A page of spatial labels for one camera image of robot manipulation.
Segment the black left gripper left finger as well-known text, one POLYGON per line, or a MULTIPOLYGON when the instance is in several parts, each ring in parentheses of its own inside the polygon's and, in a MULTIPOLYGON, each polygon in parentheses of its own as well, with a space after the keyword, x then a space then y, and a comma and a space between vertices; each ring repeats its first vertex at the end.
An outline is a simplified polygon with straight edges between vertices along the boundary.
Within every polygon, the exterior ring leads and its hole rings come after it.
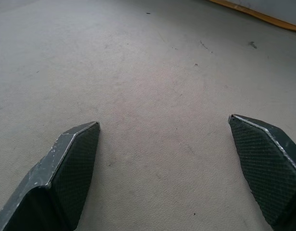
POLYGON ((63 132, 0 210, 0 231, 74 231, 90 188, 100 124, 63 132))

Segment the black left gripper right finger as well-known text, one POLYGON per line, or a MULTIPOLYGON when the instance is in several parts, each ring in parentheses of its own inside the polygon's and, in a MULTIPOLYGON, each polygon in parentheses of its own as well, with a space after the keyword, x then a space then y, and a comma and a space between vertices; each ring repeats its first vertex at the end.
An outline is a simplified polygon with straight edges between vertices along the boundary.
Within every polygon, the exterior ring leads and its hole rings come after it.
POLYGON ((232 114, 243 175, 273 231, 296 231, 296 144, 280 128, 232 114))

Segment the orange wooden table edge strip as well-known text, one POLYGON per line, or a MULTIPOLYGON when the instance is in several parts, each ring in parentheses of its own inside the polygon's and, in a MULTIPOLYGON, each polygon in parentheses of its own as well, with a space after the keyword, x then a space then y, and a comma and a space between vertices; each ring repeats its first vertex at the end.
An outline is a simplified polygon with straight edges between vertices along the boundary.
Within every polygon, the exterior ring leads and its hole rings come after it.
POLYGON ((209 0, 275 26, 296 31, 296 0, 209 0))

